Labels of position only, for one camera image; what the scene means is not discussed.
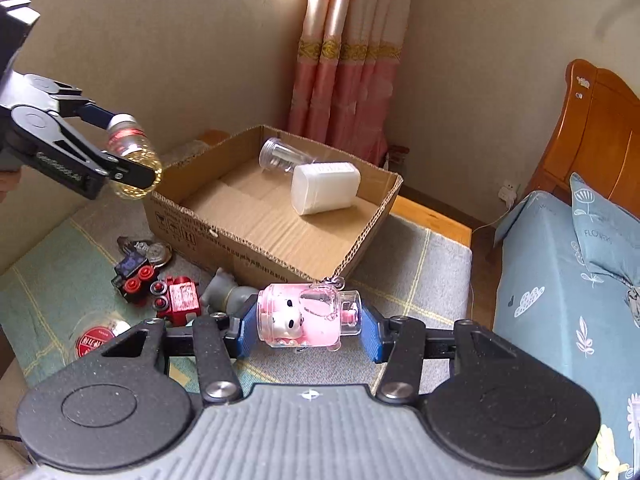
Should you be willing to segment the person's right hand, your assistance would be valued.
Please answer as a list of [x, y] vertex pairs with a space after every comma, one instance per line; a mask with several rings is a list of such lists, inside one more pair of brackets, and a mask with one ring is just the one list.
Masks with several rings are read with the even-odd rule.
[[17, 188], [21, 182], [21, 176], [21, 170], [0, 172], [0, 203], [6, 199], [9, 192]]

